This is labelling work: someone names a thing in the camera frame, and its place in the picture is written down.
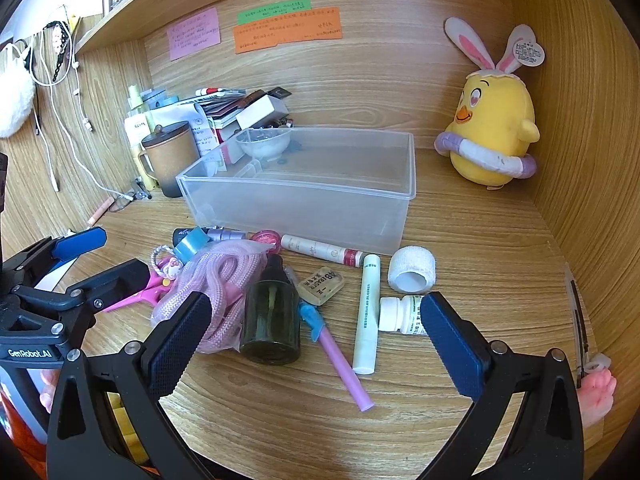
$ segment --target orange sticky note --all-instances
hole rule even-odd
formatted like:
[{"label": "orange sticky note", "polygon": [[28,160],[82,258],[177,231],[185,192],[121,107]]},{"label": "orange sticky note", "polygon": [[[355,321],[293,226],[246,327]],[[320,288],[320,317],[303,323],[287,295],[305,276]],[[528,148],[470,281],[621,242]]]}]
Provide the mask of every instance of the orange sticky note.
[{"label": "orange sticky note", "polygon": [[279,43],[341,38],[338,7],[300,10],[234,27],[236,54],[269,48]]}]

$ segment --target plush toy eye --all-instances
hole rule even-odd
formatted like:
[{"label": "plush toy eye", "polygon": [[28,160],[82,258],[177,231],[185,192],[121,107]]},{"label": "plush toy eye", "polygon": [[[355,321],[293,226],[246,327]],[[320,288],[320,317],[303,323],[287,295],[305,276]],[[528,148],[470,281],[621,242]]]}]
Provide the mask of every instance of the plush toy eye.
[{"label": "plush toy eye", "polygon": [[479,88],[474,88],[473,91],[471,92],[471,98],[469,99],[469,105],[471,105],[471,107],[474,107],[478,104],[478,101],[480,100],[480,96],[482,95],[482,91]]}]

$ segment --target pink silicone cat paw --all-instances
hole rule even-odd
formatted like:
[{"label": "pink silicone cat paw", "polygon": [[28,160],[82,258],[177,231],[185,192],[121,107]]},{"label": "pink silicone cat paw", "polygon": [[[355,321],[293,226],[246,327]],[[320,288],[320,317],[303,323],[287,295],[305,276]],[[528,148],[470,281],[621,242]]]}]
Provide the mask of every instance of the pink silicone cat paw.
[{"label": "pink silicone cat paw", "polygon": [[577,393],[584,428],[592,426],[609,413],[617,383],[607,369],[589,374],[582,380]]}]

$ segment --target sticky note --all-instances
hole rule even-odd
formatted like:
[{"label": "sticky note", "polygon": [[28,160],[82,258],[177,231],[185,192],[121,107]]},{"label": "sticky note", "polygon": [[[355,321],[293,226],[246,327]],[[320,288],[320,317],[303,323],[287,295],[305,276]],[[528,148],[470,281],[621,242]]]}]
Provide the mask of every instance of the sticky note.
[{"label": "sticky note", "polygon": [[341,38],[338,7],[290,12],[234,27],[236,54],[269,48],[279,43]]},{"label": "sticky note", "polygon": [[245,23],[251,23],[263,18],[270,18],[271,16],[287,14],[288,12],[309,9],[311,9],[311,0],[287,0],[286,2],[255,7],[255,9],[238,12],[238,25],[244,25]]},{"label": "sticky note", "polygon": [[171,61],[220,43],[220,24],[215,7],[174,23],[166,30]]}]

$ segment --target bag of pink rope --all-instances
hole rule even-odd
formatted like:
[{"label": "bag of pink rope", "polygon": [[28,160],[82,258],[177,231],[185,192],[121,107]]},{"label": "bag of pink rope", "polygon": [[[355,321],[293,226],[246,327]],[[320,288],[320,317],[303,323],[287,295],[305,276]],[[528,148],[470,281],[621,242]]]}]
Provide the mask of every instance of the bag of pink rope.
[{"label": "bag of pink rope", "polygon": [[171,291],[151,314],[151,326],[169,319],[194,291],[211,301],[211,324],[197,352],[211,354],[227,348],[239,349],[244,317],[244,295],[264,269],[266,253],[273,246],[252,240],[209,243],[190,261],[175,280]]}]

